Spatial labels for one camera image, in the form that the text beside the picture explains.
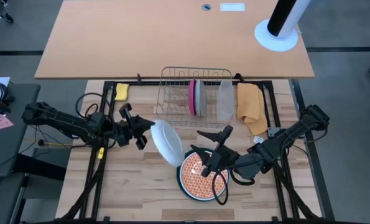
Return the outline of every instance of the dish rack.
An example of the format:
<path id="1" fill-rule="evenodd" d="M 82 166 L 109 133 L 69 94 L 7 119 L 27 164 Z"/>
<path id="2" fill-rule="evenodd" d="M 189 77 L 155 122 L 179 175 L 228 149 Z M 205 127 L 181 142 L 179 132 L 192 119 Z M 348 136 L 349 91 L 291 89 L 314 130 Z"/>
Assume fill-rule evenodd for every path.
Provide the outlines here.
<path id="1" fill-rule="evenodd" d="M 192 115 L 189 110 L 188 88 L 193 79 L 202 80 L 205 86 L 205 116 Z M 156 114 L 172 126 L 222 128 L 233 118 L 233 102 L 232 74 L 227 69 L 165 67 L 161 71 Z"/>

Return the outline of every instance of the wooden tabletop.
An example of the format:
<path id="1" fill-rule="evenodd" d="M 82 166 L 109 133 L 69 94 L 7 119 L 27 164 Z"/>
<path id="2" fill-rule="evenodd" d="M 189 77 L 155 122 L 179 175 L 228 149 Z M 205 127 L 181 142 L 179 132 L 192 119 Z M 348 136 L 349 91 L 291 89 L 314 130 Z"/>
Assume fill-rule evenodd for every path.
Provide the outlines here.
<path id="1" fill-rule="evenodd" d="M 102 92 L 102 80 L 89 81 L 86 92 Z M 275 98 L 283 127 L 289 127 L 297 121 L 294 100 L 287 80 L 273 80 Z M 132 114 L 139 114 L 145 119 L 156 119 L 157 86 L 130 86 L 128 102 L 132 105 Z M 82 113 L 92 103 L 99 104 L 97 96 L 84 99 Z M 119 120 L 118 108 L 123 103 L 116 103 L 114 117 Z M 248 128 L 237 119 L 231 124 L 234 131 L 226 145 L 246 153 L 251 147 L 253 136 Z M 196 129 L 176 128 L 183 147 L 190 150 L 190 145 L 215 147 L 206 138 L 197 135 Z M 200 129 L 215 131 L 218 129 Z M 112 148 L 107 155 L 104 172 L 98 219 L 110 216 L 111 220 L 236 220 L 255 221 L 271 220 L 280 217 L 279 203 L 275 180 L 272 171 L 257 174 L 256 183 L 252 186 L 240 186 L 229 181 L 229 200 L 225 206 L 215 201 L 197 202 L 188 198 L 179 188 L 176 180 L 176 169 L 168 165 L 155 148 L 150 131 L 149 139 L 143 151 L 137 149 L 135 142 L 122 148 Z M 296 141 L 298 147 L 304 148 L 302 141 Z M 81 194 L 91 149 L 74 148 L 70 155 L 62 194 L 57 209 L 57 217 L 64 215 Z M 306 154 L 296 147 L 290 149 L 289 163 L 296 191 L 305 203 L 317 215 L 321 215 L 318 197 Z M 287 192 L 284 191 L 289 216 L 291 209 Z M 88 204 L 87 216 L 92 207 L 93 193 Z"/>
<path id="2" fill-rule="evenodd" d="M 245 11 L 221 11 L 224 2 Z M 299 34 L 288 52 L 254 36 L 277 0 L 64 1 L 36 78 L 160 77 L 167 66 L 225 68 L 253 78 L 313 77 Z M 211 9 L 204 11 L 203 4 Z"/>

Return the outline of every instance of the white plate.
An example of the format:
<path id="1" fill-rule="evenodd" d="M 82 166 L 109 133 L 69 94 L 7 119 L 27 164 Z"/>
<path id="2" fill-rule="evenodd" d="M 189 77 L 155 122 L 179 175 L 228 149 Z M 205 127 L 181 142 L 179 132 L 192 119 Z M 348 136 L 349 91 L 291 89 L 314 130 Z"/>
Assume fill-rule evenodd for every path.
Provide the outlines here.
<path id="1" fill-rule="evenodd" d="M 197 116 L 205 116 L 207 111 L 207 95 L 203 80 L 196 81 L 195 106 Z"/>
<path id="2" fill-rule="evenodd" d="M 152 139 L 162 157 L 172 166 L 182 165 L 185 153 L 177 132 L 164 120 L 155 120 L 150 128 Z"/>

